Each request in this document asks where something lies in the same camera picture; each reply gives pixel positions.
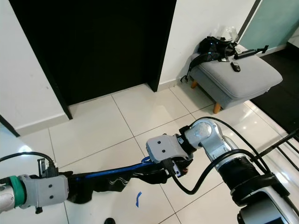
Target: ottoman wooden leg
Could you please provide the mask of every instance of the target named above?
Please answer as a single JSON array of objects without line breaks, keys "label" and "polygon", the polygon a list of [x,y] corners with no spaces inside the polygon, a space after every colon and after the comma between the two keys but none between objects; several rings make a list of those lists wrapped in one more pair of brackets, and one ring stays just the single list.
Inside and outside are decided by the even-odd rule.
[{"label": "ottoman wooden leg", "polygon": [[197,86],[197,82],[194,80],[193,83],[191,84],[191,88],[194,89]]},{"label": "ottoman wooden leg", "polygon": [[220,111],[220,108],[221,108],[220,104],[219,104],[219,103],[216,103],[216,104],[214,105],[214,110],[213,110],[213,112],[214,112],[214,113],[218,113],[218,112]]}]

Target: black shoe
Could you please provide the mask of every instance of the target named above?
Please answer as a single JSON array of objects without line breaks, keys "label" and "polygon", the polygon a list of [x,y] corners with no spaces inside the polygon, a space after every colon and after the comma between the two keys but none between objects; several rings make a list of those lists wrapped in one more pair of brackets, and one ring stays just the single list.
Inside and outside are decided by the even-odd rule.
[{"label": "black shoe", "polygon": [[112,218],[108,218],[105,220],[104,224],[115,224],[115,221]]}]

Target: black bag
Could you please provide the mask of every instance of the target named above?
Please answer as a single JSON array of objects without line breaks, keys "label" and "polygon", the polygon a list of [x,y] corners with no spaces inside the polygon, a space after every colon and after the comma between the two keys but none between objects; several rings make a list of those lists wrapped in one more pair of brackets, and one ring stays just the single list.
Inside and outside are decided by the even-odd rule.
[{"label": "black bag", "polygon": [[203,62],[219,60],[234,55],[236,45],[236,42],[226,41],[224,37],[217,39],[213,36],[207,36],[199,43],[197,51],[199,56],[191,61],[188,72]]}]

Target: baseboard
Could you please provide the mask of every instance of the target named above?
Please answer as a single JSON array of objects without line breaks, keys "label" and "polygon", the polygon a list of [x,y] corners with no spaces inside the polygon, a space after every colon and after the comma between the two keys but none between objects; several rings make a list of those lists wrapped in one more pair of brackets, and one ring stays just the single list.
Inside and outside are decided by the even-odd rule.
[{"label": "baseboard", "polygon": [[176,86],[177,84],[180,83],[180,79],[173,79],[173,80],[169,80],[169,81],[166,81],[166,82],[163,82],[163,83],[160,83],[158,85],[158,90],[157,91],[162,91],[162,90],[166,90],[170,87],[174,87]]},{"label": "baseboard", "polygon": [[68,121],[68,117],[65,113],[53,116],[53,117],[49,117],[43,120],[39,120],[37,122],[31,123],[31,124],[27,124],[24,126],[20,126],[15,128],[16,132],[22,136],[22,135],[26,135],[26,134],[30,134],[33,132],[37,132],[40,130],[43,130],[45,128],[48,127],[52,127],[55,125],[59,125],[61,123],[64,123],[66,121]]},{"label": "baseboard", "polygon": [[266,52],[264,54],[262,54],[261,52],[257,53],[256,56],[258,57],[262,57],[262,56],[265,56],[265,55],[268,55],[268,54],[272,54],[276,51],[280,51],[280,50],[283,50],[286,48],[286,44],[283,44],[283,45],[279,45],[277,47],[274,47],[274,48],[270,48],[268,50],[266,50]]}]

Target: black door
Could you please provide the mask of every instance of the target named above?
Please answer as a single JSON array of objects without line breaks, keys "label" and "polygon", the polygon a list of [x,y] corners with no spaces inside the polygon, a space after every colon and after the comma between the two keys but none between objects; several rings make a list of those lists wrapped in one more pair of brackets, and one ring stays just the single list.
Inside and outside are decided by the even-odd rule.
[{"label": "black door", "polygon": [[67,105],[148,82],[163,64],[175,0],[10,0]]}]

